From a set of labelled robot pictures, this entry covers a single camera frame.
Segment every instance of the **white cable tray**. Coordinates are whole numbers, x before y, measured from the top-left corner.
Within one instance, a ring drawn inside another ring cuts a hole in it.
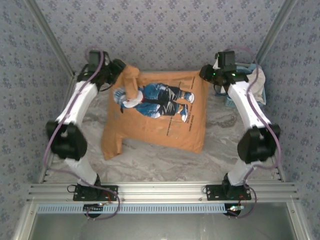
[[[103,210],[90,213],[111,214],[117,209],[117,204],[103,206]],[[39,204],[38,214],[83,214],[83,203],[72,204]],[[119,214],[220,214],[226,213],[224,203],[177,203],[177,204],[133,204],[120,206]]]

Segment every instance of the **printed figure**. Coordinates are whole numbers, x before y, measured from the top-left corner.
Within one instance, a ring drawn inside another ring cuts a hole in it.
[[[124,87],[113,92],[114,101],[123,109],[135,108],[139,113],[151,118],[160,116],[174,116],[180,114],[183,122],[188,119],[188,105],[175,102],[178,99],[185,99],[193,103],[195,95],[188,91],[182,91],[179,87],[169,86],[163,83],[150,83],[138,88],[135,99],[127,100]]]

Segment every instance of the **patterned wallpaper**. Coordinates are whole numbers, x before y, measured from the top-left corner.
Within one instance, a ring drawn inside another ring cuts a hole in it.
[[[23,0],[0,9],[0,239],[9,240],[69,81]]]
[[[320,2],[299,0],[265,59],[266,111],[282,127],[283,168],[320,239]]]
[[[99,46],[142,70],[199,69],[217,51],[258,51],[283,0],[36,0],[74,70]],[[250,62],[247,54],[238,62]]]

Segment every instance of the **marble surface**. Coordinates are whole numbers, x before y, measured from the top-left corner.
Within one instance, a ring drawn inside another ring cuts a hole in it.
[[[235,165],[237,143],[244,134],[238,110],[226,108],[224,97],[215,96],[210,87],[207,103],[206,134],[200,154],[164,147],[134,139],[123,140],[123,153],[105,160],[100,141],[107,119],[108,92],[101,92],[90,104],[81,129],[88,141],[86,157],[102,182],[221,181]],[[52,168],[66,169],[55,158]],[[47,172],[47,183],[74,183],[73,176]],[[257,169],[255,180],[276,180],[276,170]]]

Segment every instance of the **gray marble floor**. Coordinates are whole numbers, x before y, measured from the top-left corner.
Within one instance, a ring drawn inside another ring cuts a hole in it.
[[[235,108],[226,108],[223,97],[211,87],[208,96],[205,144],[202,153],[149,144],[134,139],[123,141],[123,153],[104,160],[100,141],[107,119],[108,92],[93,100],[81,129],[88,141],[86,157],[103,182],[220,181],[238,159],[237,143],[244,134],[241,117]],[[51,167],[65,169],[55,158]],[[255,180],[278,179],[276,171],[257,169]],[[47,183],[71,183],[74,177],[48,171]]]

